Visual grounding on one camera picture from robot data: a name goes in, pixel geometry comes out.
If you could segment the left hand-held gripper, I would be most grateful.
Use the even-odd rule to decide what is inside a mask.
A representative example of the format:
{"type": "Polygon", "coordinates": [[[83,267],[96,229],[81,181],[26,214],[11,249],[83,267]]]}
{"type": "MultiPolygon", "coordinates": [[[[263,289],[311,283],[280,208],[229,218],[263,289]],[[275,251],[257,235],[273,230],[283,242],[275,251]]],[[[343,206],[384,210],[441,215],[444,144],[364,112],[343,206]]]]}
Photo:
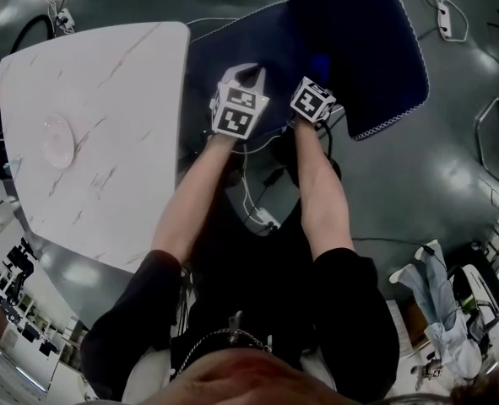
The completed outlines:
{"type": "Polygon", "coordinates": [[[266,68],[256,63],[229,67],[209,103],[212,131],[248,140],[269,103],[264,96],[265,81],[266,68]],[[242,87],[252,87],[252,91],[242,87]]]}

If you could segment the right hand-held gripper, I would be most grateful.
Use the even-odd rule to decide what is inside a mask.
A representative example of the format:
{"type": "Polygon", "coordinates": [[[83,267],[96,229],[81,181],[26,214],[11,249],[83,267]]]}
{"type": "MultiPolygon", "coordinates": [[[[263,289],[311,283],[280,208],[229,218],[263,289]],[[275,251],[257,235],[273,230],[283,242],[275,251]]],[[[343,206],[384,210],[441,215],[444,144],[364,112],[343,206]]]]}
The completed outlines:
{"type": "Polygon", "coordinates": [[[336,98],[326,89],[303,77],[290,102],[290,108],[311,123],[327,120],[336,98]]]}

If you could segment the blue wiping cloth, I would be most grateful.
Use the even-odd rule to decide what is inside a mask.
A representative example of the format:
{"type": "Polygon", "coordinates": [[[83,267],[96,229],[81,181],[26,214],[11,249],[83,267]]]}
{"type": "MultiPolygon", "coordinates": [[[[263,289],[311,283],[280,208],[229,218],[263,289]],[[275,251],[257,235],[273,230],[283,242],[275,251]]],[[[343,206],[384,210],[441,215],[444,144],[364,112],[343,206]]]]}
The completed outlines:
{"type": "Polygon", "coordinates": [[[313,53],[310,58],[312,79],[319,85],[326,86],[331,74],[331,60],[326,54],[313,53]]]}

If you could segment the dark blue chair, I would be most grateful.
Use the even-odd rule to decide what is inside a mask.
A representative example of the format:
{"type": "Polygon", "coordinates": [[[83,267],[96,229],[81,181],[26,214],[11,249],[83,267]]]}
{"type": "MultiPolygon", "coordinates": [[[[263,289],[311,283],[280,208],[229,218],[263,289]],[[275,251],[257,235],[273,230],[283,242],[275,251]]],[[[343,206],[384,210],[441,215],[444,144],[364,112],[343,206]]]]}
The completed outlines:
{"type": "Polygon", "coordinates": [[[344,108],[354,140],[391,127],[428,97],[426,65],[400,0],[286,0],[191,41],[185,131],[210,127],[209,102],[218,82],[242,63],[267,71],[264,93],[270,103],[254,136],[284,127],[296,86],[303,77],[314,81],[313,53],[330,57],[330,79],[320,86],[344,108]]]}

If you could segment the person's right forearm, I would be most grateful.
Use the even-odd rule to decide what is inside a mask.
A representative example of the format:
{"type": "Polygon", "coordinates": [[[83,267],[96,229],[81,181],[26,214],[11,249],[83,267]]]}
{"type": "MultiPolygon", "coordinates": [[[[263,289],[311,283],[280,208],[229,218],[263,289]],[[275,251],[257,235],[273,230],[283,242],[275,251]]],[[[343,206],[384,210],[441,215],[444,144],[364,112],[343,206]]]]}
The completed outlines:
{"type": "Polygon", "coordinates": [[[301,224],[314,259],[333,249],[354,249],[349,206],[340,179],[323,152],[314,126],[298,117],[296,158],[301,224]]]}

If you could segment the person's left forearm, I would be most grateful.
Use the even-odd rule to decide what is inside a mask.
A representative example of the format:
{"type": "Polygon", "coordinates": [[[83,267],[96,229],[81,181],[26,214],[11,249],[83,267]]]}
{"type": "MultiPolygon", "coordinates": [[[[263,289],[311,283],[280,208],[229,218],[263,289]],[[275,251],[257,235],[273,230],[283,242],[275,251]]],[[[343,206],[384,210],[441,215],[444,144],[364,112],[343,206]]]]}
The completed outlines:
{"type": "Polygon", "coordinates": [[[181,264],[188,260],[235,143],[234,138],[222,134],[208,140],[161,214],[153,250],[168,253],[181,264]]]}

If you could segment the white power adapter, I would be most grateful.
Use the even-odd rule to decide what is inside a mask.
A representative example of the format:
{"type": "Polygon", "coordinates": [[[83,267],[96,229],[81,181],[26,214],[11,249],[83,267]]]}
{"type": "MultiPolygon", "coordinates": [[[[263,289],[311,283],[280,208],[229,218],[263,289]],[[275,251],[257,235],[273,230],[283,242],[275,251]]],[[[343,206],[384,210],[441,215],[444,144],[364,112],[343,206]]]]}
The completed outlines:
{"type": "Polygon", "coordinates": [[[254,208],[250,219],[260,227],[260,232],[275,231],[281,227],[281,223],[266,208],[254,208]]]}

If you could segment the white power strip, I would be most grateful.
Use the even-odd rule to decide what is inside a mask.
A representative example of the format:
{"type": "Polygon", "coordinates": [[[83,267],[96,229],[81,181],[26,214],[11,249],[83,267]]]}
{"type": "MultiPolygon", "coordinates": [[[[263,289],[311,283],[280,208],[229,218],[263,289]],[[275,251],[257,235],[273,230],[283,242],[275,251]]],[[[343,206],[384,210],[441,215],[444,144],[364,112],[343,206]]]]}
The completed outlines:
{"type": "Polygon", "coordinates": [[[73,17],[67,8],[63,8],[56,16],[57,25],[60,28],[70,30],[75,26],[73,17]]]}
{"type": "Polygon", "coordinates": [[[437,25],[441,37],[448,41],[452,37],[452,23],[450,12],[446,4],[443,2],[437,3],[437,25]]]}

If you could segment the person's black clothing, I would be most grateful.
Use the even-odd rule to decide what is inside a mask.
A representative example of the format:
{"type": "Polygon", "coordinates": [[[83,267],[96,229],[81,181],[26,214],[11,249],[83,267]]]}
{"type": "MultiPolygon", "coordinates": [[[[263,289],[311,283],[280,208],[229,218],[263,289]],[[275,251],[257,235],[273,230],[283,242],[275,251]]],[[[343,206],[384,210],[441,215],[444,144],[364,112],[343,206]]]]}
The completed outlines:
{"type": "Polygon", "coordinates": [[[85,336],[82,370],[100,405],[385,398],[399,339],[373,260],[355,248],[314,259],[301,196],[277,231],[256,235],[219,186],[188,260],[150,247],[85,336]]]}

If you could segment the clear glass plate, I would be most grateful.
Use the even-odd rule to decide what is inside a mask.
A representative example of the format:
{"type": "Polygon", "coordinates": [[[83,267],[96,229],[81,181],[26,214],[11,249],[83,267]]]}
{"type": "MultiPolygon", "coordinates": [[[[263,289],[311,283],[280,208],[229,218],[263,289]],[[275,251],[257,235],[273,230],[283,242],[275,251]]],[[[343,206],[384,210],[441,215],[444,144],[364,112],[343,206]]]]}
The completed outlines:
{"type": "Polygon", "coordinates": [[[73,163],[73,133],[60,114],[53,113],[45,119],[43,151],[47,162],[57,170],[65,170],[73,163]]]}

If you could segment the black machine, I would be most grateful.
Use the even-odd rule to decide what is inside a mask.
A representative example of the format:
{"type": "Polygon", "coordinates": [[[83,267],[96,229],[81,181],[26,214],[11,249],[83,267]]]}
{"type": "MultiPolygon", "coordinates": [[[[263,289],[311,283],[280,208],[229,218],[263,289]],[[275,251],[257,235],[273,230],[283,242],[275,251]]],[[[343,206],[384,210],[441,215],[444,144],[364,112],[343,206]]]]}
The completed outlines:
{"type": "Polygon", "coordinates": [[[15,246],[7,255],[10,263],[19,270],[14,276],[14,281],[11,286],[5,292],[9,300],[18,299],[19,292],[23,288],[24,282],[35,271],[34,264],[29,259],[29,256],[36,261],[38,260],[30,243],[24,237],[20,239],[20,245],[15,246]]]}

